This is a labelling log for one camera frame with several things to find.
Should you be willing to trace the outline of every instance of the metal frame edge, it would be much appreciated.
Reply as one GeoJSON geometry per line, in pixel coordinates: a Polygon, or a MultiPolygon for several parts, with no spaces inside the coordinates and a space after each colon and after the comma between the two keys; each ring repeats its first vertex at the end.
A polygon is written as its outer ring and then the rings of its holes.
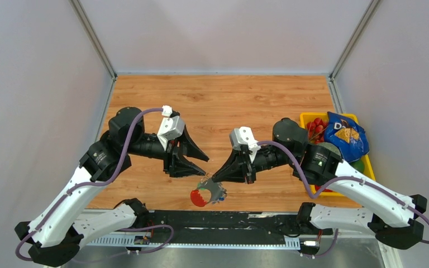
{"type": "Polygon", "coordinates": [[[73,10],[75,11],[75,14],[78,16],[78,19],[80,20],[85,32],[88,34],[88,37],[91,41],[91,43],[94,46],[94,49],[98,53],[99,58],[104,64],[104,67],[109,72],[109,75],[113,80],[116,79],[117,73],[114,70],[109,57],[106,55],[106,52],[104,52],[103,46],[101,45],[101,42],[98,39],[98,36],[94,32],[93,26],[91,25],[91,22],[89,21],[88,16],[86,15],[86,12],[84,11],[83,5],[81,4],[80,0],[68,0],[73,7],[73,10]]]}
{"type": "Polygon", "coordinates": [[[104,119],[106,118],[106,115],[108,114],[109,105],[111,104],[112,94],[114,93],[114,88],[116,86],[117,77],[112,80],[111,88],[109,89],[108,98],[106,100],[106,105],[104,105],[104,110],[101,114],[101,121],[99,122],[98,132],[96,133],[95,140],[99,140],[99,135],[101,135],[101,131],[104,127],[104,119]]]}
{"type": "Polygon", "coordinates": [[[403,268],[401,256],[396,248],[389,247],[378,241],[380,254],[385,268],[403,268]]]}
{"type": "Polygon", "coordinates": [[[331,100],[333,101],[333,107],[336,113],[344,113],[344,105],[341,99],[341,95],[337,90],[335,81],[332,81],[329,77],[326,79],[328,83],[328,89],[330,91],[331,100]]]}
{"type": "Polygon", "coordinates": [[[354,29],[354,32],[351,35],[351,38],[349,39],[348,43],[346,44],[345,49],[341,53],[340,58],[336,62],[335,67],[333,68],[333,71],[331,72],[330,78],[331,80],[335,80],[335,78],[338,76],[338,73],[341,71],[341,68],[343,67],[346,59],[348,58],[349,54],[355,47],[357,41],[361,37],[362,33],[364,32],[364,29],[368,25],[369,21],[373,17],[375,11],[377,10],[379,4],[382,0],[371,0],[369,3],[366,11],[364,12],[361,20],[359,21],[358,25],[356,26],[356,29],[354,29]]]}

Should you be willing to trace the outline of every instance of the yellow plastic basket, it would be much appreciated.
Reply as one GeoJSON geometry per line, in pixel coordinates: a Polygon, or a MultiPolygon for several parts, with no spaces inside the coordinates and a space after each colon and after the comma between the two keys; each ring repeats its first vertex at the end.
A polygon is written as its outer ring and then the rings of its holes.
{"type": "MultiPolygon", "coordinates": [[[[358,118],[351,113],[342,113],[342,116],[346,116],[348,118],[351,118],[354,120],[354,122],[358,122],[358,118]]],[[[321,120],[328,120],[328,114],[327,113],[301,113],[300,114],[300,126],[305,128],[308,122],[312,122],[315,120],[315,118],[321,118],[321,120]]],[[[369,156],[364,155],[361,157],[361,161],[364,163],[364,175],[369,177],[370,179],[376,181],[376,178],[374,177],[373,167],[371,166],[371,161],[369,161],[369,156]]],[[[313,193],[316,193],[316,189],[313,185],[310,185],[310,189],[313,193]]],[[[326,196],[326,197],[344,197],[344,195],[336,192],[323,192],[320,194],[320,196],[326,196]]]]}

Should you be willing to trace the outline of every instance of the blue snack bag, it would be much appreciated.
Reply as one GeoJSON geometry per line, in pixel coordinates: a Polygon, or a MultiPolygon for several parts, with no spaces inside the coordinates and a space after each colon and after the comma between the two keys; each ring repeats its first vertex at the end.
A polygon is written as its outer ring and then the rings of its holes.
{"type": "Polygon", "coordinates": [[[359,160],[369,152],[369,143],[364,128],[353,119],[328,112],[329,123],[325,129],[325,141],[334,144],[347,162],[359,160]]]}

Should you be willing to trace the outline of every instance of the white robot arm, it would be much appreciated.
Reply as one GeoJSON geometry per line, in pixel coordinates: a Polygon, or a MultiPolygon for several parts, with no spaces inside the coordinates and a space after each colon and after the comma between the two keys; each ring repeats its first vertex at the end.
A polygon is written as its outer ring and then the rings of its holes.
{"type": "Polygon", "coordinates": [[[330,149],[310,144],[306,130],[289,118],[274,125],[272,137],[272,141],[257,142],[250,128],[234,129],[230,134],[231,155],[211,181],[251,184],[256,180],[256,173],[289,164],[311,198],[317,198],[324,189],[331,189],[363,206],[348,209],[303,203],[297,217],[299,224],[368,233],[400,249],[429,242],[423,241],[424,227],[416,221],[426,210],[426,198],[399,194],[371,180],[330,149]],[[314,195],[309,184],[324,186],[314,195]]]}
{"type": "Polygon", "coordinates": [[[15,231],[19,236],[16,255],[27,261],[57,267],[71,260],[92,240],[123,228],[137,225],[138,216],[147,213],[137,199],[94,218],[77,221],[89,202],[113,182],[118,174],[131,166],[128,154],[164,161],[164,171],[171,177],[206,174],[184,155],[208,161],[191,140],[179,113],[169,106],[141,111],[126,107],[109,121],[109,130],[89,147],[79,166],[53,202],[31,222],[20,222],[15,231]],[[157,134],[144,132],[144,114],[162,112],[157,134]],[[23,257],[19,249],[25,242],[32,244],[23,257]]]}

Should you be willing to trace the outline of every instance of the wooden table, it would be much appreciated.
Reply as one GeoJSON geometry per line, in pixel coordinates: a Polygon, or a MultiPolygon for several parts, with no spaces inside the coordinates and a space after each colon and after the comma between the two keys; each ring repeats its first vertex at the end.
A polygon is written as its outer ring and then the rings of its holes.
{"type": "MultiPolygon", "coordinates": [[[[283,117],[299,122],[301,112],[334,111],[324,76],[128,75],[117,79],[103,131],[120,108],[165,104],[181,113],[193,141],[210,157],[209,162],[189,159],[208,175],[227,160],[233,128],[249,126],[257,140],[271,140],[272,126],[283,117]]],[[[146,132],[157,132],[161,119],[160,113],[145,116],[146,132]]],[[[251,185],[224,183],[225,201],[198,208],[189,196],[201,177],[169,178],[161,160],[132,156],[131,161],[132,167],[93,199],[90,208],[112,208],[122,199],[138,198],[149,209],[296,212],[302,202],[311,202],[288,165],[258,173],[251,185]]],[[[358,207],[344,197],[315,202],[358,207]]]]}

